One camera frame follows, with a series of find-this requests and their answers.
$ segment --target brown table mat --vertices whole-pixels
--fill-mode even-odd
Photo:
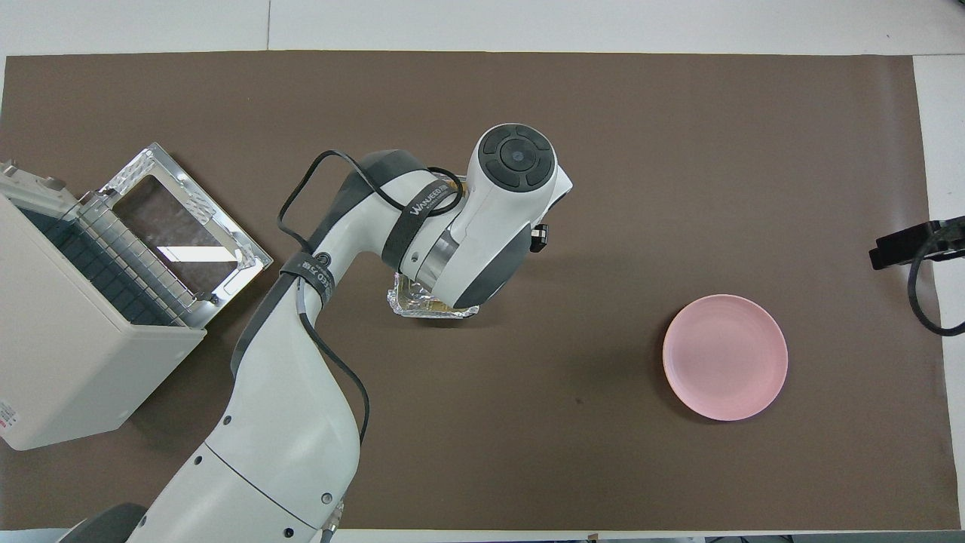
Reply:
[[[959,526],[941,343],[905,271],[867,256],[927,219],[910,58],[13,57],[3,107],[0,158],[79,194],[157,141],[278,259],[295,245],[275,214],[324,149],[461,172],[492,125],[550,137],[576,188],[479,316],[394,315],[373,255],[322,313],[372,395],[347,528]],[[289,214],[303,232],[347,172],[321,170]],[[0,445],[0,528],[150,503],[222,413],[232,346],[276,271],[120,430]],[[689,412],[662,373],[670,319],[713,293],[760,303],[790,351],[781,395],[740,422]]]

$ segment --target circular button panel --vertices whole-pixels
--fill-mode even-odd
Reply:
[[[513,192],[540,188],[556,167],[549,140],[526,125],[502,125],[490,130],[482,138],[479,159],[493,183]]]

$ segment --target white appliance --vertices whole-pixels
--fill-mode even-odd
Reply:
[[[115,430],[272,259],[159,145],[107,185],[0,165],[0,437]]]

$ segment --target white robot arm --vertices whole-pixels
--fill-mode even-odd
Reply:
[[[238,341],[222,420],[130,543],[308,542],[326,529],[358,466],[360,432],[313,326],[352,260],[380,254],[446,304],[477,305],[516,271],[534,227],[572,188],[549,141],[518,124],[480,138],[464,196],[405,151],[354,165],[315,233],[295,235],[303,251]],[[82,528],[64,541],[86,541]]]

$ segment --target pink plate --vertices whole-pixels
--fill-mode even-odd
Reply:
[[[787,376],[787,344],[778,324],[756,303],[729,294],[681,309],[667,329],[663,358],[677,397],[717,420],[760,413]]]

